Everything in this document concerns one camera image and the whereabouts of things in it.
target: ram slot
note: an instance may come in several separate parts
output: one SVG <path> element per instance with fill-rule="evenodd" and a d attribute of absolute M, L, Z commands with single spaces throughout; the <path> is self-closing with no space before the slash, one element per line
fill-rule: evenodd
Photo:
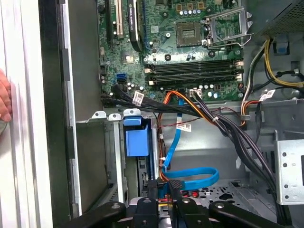
<path fill-rule="evenodd" d="M 231 60 L 210 61 L 210 62 L 193 62 L 152 66 L 152 70 L 157 75 L 174 75 L 179 72 L 201 72 L 201 71 L 221 71 L 235 69 L 235 63 Z"/>
<path fill-rule="evenodd" d="M 155 76 L 152 81 L 154 85 L 176 85 L 184 83 L 196 83 L 196 82 L 211 82 L 211 81 L 230 81 L 235 80 L 238 76 L 238 72 L 214 72 L 208 73 L 196 73 L 196 74 L 182 74 L 174 76 Z"/>

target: yellow wire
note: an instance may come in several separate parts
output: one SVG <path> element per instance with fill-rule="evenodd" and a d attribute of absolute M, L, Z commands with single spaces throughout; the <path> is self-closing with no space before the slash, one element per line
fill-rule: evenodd
<path fill-rule="evenodd" d="M 298 86 L 298 87 L 303 87 L 304 85 L 304 82 L 296 82 L 296 83 L 292 83 L 292 82 L 286 82 L 286 81 L 283 81 L 283 80 L 280 80 L 279 78 L 277 78 L 275 76 L 275 74 L 273 73 L 272 69 L 271 69 L 271 66 L 270 66 L 270 60 L 269 60 L 269 48 L 270 46 L 270 40 L 268 40 L 266 46 L 265 46 L 265 63 L 266 63 L 266 67 L 267 67 L 267 70 L 270 74 L 270 76 L 279 84 L 282 84 L 282 85 L 285 85 L 285 86 Z"/>

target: integrated circuit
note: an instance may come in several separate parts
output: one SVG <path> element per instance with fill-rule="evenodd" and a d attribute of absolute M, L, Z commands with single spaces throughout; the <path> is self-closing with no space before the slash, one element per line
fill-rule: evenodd
<path fill-rule="evenodd" d="M 122 64 L 130 64 L 134 62 L 132 51 L 121 51 L 121 61 Z"/>

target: motherboard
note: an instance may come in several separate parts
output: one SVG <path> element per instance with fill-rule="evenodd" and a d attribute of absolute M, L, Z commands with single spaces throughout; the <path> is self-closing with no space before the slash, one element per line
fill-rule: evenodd
<path fill-rule="evenodd" d="M 238 1 L 99 0 L 97 9 L 104 94 L 118 85 L 157 101 L 170 90 L 206 102 L 243 96 Z"/>

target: green circuit board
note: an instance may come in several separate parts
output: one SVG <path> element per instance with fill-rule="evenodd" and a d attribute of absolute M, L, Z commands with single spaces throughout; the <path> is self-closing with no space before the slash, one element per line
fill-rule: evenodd
<path fill-rule="evenodd" d="M 121 0 L 123 31 L 117 35 L 116 1 L 109 0 L 108 9 L 101 7 L 99 16 L 101 88 L 103 93 L 112 94 L 111 87 L 117 83 L 117 74 L 126 75 L 120 87 L 133 96 L 140 91 L 146 96 L 162 101 L 168 90 L 182 90 L 190 95 L 200 90 L 206 102 L 240 100 L 239 86 L 242 76 L 230 80 L 172 82 L 168 85 L 151 85 L 147 79 L 147 66 L 163 66 L 211 62 L 218 60 L 242 60 L 242 49 L 229 46 L 208 49 L 204 42 L 208 31 L 204 29 L 205 16 L 238 7 L 237 1 L 229 0 L 142 0 L 143 51 L 134 50 L 129 36 L 128 0 Z M 106 6 L 104 0 L 99 6 Z M 216 25 L 218 36 L 233 36 L 239 33 L 238 17 L 231 16 Z"/>

